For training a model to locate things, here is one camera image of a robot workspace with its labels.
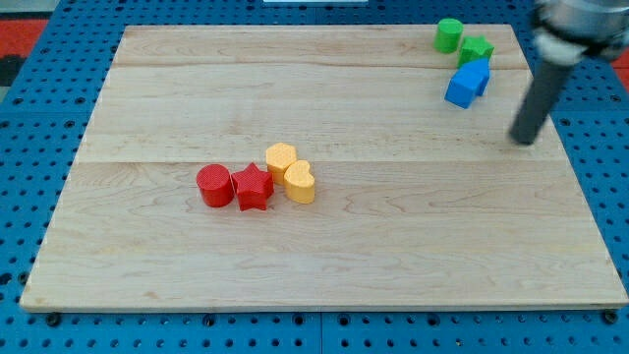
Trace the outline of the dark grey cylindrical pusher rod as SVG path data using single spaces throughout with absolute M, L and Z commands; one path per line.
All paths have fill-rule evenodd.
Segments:
M 515 144 L 530 146 L 536 141 L 574 67 L 543 58 L 538 61 L 533 80 L 509 129 L 508 135 Z

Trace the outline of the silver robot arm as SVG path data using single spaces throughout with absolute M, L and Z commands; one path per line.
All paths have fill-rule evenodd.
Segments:
M 531 17 L 538 62 L 509 130 L 532 145 L 574 68 L 586 58 L 611 62 L 628 47 L 626 0 L 542 0 Z

